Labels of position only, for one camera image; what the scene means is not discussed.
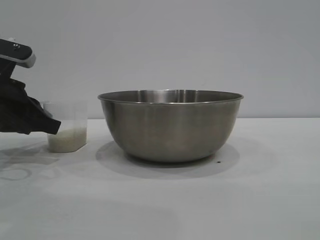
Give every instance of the robotic arm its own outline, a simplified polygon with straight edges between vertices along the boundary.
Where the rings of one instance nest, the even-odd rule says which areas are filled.
[[[36,61],[32,49],[0,39],[0,132],[57,134],[60,121],[51,118],[40,103],[29,97],[23,82],[11,78],[16,65],[31,68]]]

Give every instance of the metal mixing bowl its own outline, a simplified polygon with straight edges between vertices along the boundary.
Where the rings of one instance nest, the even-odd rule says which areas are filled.
[[[128,154],[178,163],[207,157],[227,141],[241,94],[137,90],[98,96],[114,141]]]

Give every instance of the white table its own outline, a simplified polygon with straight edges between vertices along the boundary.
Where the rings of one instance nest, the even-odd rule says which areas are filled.
[[[319,240],[319,153],[320,118],[238,119],[213,159],[175,167],[129,159],[104,120],[67,154],[0,133],[0,239]]]

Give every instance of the clear plastic container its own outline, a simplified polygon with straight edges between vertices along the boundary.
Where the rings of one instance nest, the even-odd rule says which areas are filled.
[[[52,115],[52,118],[61,121],[58,133],[47,135],[50,152],[71,153],[87,143],[88,108],[86,101],[44,102],[43,108]]]

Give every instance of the gray wall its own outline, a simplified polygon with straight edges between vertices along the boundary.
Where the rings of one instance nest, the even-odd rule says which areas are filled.
[[[31,46],[14,78],[42,101],[135,89],[245,95],[241,117],[320,117],[319,0],[1,0]]]

